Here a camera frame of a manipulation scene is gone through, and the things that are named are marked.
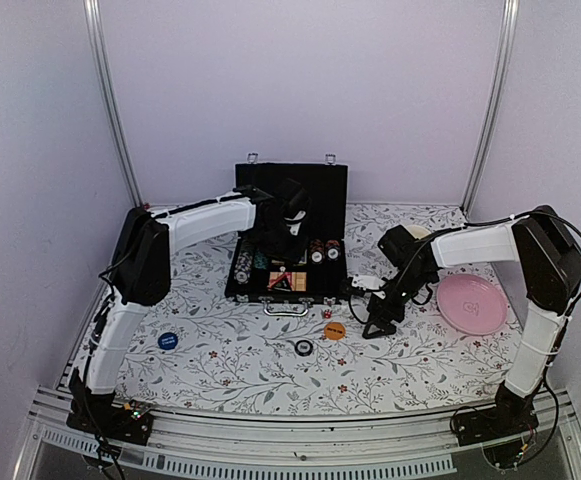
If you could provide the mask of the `black poker case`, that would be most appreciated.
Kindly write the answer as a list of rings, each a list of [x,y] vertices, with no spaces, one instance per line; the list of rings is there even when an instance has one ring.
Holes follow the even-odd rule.
[[[236,190],[262,193],[254,226],[238,235],[224,295],[239,303],[337,305],[347,301],[348,166],[240,163]]]

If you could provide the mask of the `red card deck box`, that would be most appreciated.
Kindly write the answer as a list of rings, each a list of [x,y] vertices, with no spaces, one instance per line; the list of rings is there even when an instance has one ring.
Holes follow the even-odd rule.
[[[292,274],[292,290],[282,292],[305,292],[307,290],[307,273],[290,272]]]

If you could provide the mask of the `orange round button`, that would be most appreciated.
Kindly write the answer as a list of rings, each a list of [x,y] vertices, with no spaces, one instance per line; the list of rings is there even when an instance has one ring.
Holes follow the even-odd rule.
[[[346,328],[339,322],[329,322],[324,327],[324,337],[328,340],[338,341],[346,336]]]

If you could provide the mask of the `black triangular token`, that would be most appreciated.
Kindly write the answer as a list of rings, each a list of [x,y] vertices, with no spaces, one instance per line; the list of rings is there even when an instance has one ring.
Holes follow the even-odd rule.
[[[267,288],[269,290],[291,291],[292,274],[285,271],[271,272]]]

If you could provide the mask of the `blue round button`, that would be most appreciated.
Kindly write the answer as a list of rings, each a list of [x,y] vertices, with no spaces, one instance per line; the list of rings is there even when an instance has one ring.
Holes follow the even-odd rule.
[[[178,345],[178,336],[173,332],[166,332],[159,336],[157,344],[160,349],[169,351],[176,348]]]

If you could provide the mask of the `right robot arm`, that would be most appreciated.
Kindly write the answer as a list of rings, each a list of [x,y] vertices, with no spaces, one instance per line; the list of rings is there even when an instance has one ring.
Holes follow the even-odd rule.
[[[370,297],[368,336],[392,334],[405,306],[442,270],[468,264],[516,264],[518,297],[525,319],[513,363],[500,392],[511,397],[493,407],[487,427],[507,436],[522,424],[526,409],[519,399],[531,397],[559,353],[565,330],[581,301],[581,230],[549,205],[508,217],[464,223],[416,238],[398,225],[378,242],[396,272],[391,278],[356,274],[353,290]]]

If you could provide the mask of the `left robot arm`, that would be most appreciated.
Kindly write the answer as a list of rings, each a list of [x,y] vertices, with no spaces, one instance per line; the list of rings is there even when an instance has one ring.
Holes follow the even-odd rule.
[[[152,212],[134,207],[126,214],[111,263],[99,277],[109,288],[83,368],[71,388],[93,394],[78,410],[98,434],[118,426],[118,412],[101,397],[115,391],[132,335],[149,309],[170,292],[171,257],[189,246],[224,234],[245,233],[265,254],[294,262],[307,244],[311,199],[287,182],[269,194],[251,185],[194,204]]]

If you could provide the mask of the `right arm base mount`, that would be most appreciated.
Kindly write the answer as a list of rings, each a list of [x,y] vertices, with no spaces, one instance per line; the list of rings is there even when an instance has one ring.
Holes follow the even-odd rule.
[[[518,397],[501,386],[492,407],[460,407],[452,415],[449,428],[460,446],[497,441],[484,451],[486,460],[498,469],[521,465],[539,426],[534,396]]]

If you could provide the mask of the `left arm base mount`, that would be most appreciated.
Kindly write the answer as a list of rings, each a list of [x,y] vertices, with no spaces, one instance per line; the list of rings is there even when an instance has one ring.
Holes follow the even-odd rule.
[[[146,446],[153,422],[151,413],[136,415],[134,410],[115,406],[111,395],[86,395],[72,400],[66,425],[107,440]]]

